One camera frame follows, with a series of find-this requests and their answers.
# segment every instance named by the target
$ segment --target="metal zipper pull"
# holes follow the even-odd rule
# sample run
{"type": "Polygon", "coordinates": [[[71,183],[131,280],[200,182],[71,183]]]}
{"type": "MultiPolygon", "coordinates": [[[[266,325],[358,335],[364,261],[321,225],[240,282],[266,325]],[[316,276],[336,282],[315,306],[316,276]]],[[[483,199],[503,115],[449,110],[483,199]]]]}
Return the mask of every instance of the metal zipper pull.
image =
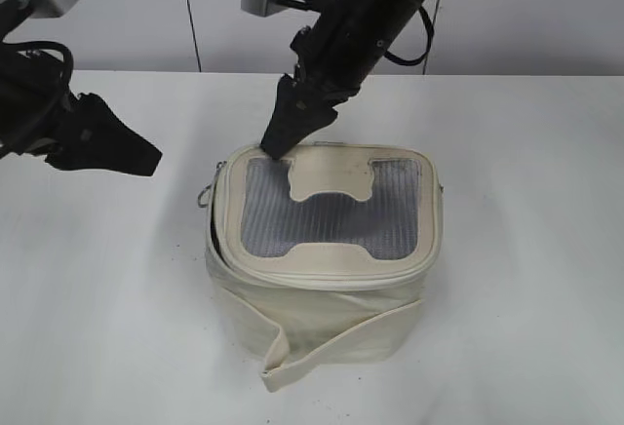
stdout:
{"type": "Polygon", "coordinates": [[[210,194],[210,190],[213,188],[213,184],[216,183],[216,179],[218,178],[218,174],[221,169],[227,164],[227,162],[219,162],[216,164],[216,172],[214,173],[213,182],[202,189],[202,192],[197,196],[197,207],[199,209],[205,209],[208,207],[208,195],[210,194]]]}

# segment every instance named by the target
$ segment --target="white wall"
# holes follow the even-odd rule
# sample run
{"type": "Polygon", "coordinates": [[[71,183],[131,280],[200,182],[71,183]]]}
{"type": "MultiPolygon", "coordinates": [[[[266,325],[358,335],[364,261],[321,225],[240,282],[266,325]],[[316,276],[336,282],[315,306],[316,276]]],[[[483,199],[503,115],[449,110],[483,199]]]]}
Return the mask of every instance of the white wall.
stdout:
{"type": "MultiPolygon", "coordinates": [[[[442,0],[427,73],[624,75],[624,0],[442,0]]],[[[285,72],[289,44],[315,16],[260,19],[240,0],[190,0],[205,71],[285,72]]],[[[427,2],[434,12],[435,0],[427,2]]],[[[82,0],[57,20],[30,20],[11,40],[56,39],[86,69],[197,70],[186,0],[82,0]]],[[[424,48],[415,19],[393,51],[424,48]]],[[[417,73],[382,61],[376,72],[417,73]]]]}
{"type": "Polygon", "coordinates": [[[430,74],[624,75],[624,0],[442,0],[430,74]]]}
{"type": "Polygon", "coordinates": [[[25,22],[10,41],[52,39],[83,69],[197,70],[186,0],[80,0],[60,19],[25,22]]]}

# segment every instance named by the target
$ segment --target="white table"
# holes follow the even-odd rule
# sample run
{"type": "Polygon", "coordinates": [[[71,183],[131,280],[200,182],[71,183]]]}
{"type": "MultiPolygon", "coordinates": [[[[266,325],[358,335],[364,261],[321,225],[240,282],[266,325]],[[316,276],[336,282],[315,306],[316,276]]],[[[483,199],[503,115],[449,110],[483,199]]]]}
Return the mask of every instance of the white table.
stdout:
{"type": "Polygon", "coordinates": [[[79,72],[156,175],[0,162],[1,423],[624,423],[624,78],[369,79],[316,137],[438,165],[426,314],[390,361],[271,395],[222,334],[195,198],[277,79],[79,72]]]}

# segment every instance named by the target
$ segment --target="gray mesh window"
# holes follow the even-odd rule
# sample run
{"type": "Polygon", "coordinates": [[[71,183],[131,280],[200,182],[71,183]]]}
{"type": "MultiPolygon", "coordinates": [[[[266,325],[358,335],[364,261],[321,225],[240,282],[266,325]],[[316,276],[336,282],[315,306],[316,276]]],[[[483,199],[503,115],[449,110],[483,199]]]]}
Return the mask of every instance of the gray mesh window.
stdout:
{"type": "Polygon", "coordinates": [[[293,201],[290,164],[252,159],[247,170],[242,239],[259,257],[280,257],[302,243],[359,245],[380,260],[403,259],[416,249],[418,164],[372,162],[372,197],[358,202],[342,193],[293,201]]]}

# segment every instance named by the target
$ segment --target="canvas bag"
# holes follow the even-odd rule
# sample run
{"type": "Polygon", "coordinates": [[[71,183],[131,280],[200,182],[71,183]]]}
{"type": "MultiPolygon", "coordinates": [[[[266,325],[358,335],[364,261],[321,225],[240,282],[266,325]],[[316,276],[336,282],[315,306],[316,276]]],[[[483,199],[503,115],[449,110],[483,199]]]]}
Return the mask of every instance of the canvas bag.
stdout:
{"type": "Polygon", "coordinates": [[[442,187],[416,152],[247,147],[200,196],[218,302],[269,391],[320,364],[392,355],[413,329],[442,241],[442,187]]]}

